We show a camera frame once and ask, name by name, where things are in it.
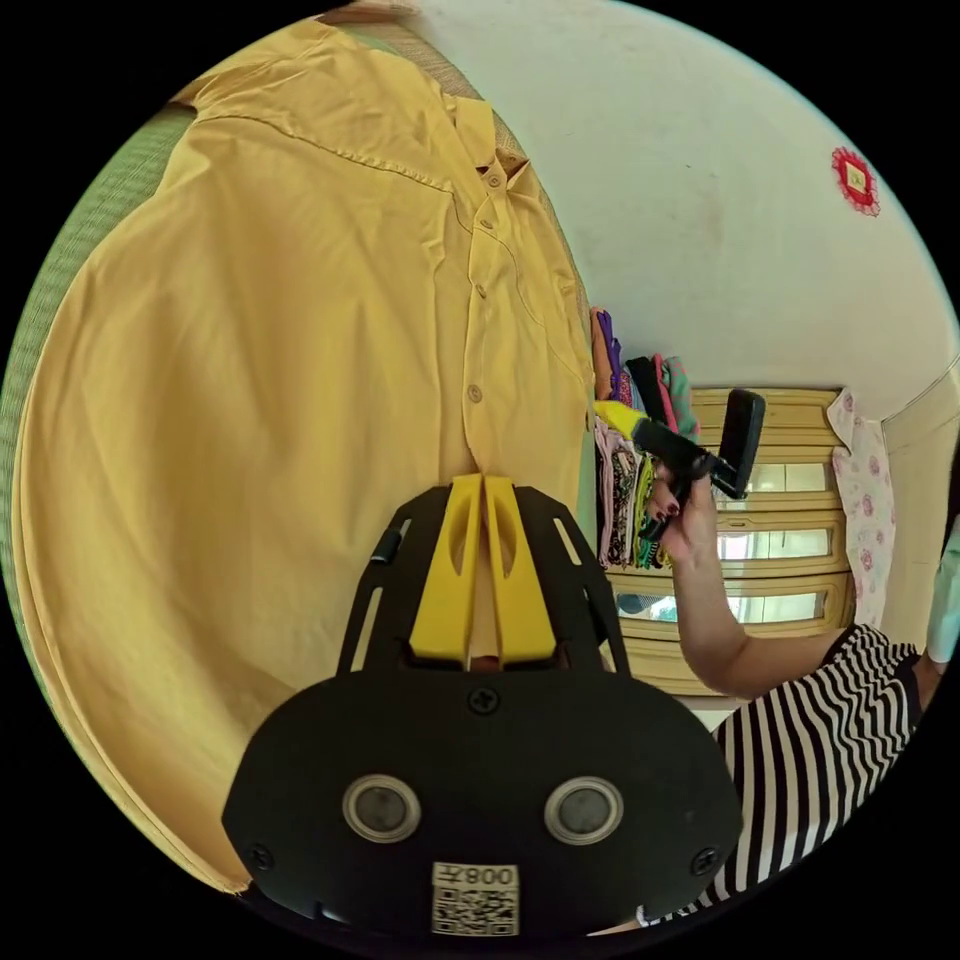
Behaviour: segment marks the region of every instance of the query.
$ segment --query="wooden cabinet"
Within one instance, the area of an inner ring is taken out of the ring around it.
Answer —
[[[767,400],[746,500],[718,496],[717,553],[737,619],[757,637],[789,638],[845,626],[855,597],[846,525],[833,480],[837,444],[825,390],[758,390]],[[701,442],[716,450],[726,390],[694,390]],[[714,695],[680,653],[669,570],[611,568],[635,676],[679,696]]]

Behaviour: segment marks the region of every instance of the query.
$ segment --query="black and white stripes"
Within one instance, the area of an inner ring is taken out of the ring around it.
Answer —
[[[861,625],[809,676],[745,704],[714,736],[743,804],[743,833],[700,898],[712,906],[787,869],[842,826],[907,745],[919,719],[917,652]],[[645,926],[661,921],[638,921]]]

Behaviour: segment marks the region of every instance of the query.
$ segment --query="red decoration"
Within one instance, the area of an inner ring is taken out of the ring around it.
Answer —
[[[840,190],[854,210],[875,217],[880,212],[877,203],[877,181],[867,161],[852,150],[837,147],[833,151],[833,170]]]

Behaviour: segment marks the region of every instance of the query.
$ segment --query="qr code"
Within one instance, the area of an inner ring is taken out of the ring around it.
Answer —
[[[437,887],[433,932],[461,937],[510,937],[519,929],[518,890]]]

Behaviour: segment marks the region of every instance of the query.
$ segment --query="yellow shirt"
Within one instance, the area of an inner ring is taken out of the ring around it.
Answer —
[[[220,815],[243,750],[335,672],[394,510],[476,471],[574,510],[592,369],[562,241],[488,104],[316,23],[180,99],[197,118],[160,188],[44,348],[17,583],[92,773],[237,891]],[[480,566],[478,655],[496,652]]]

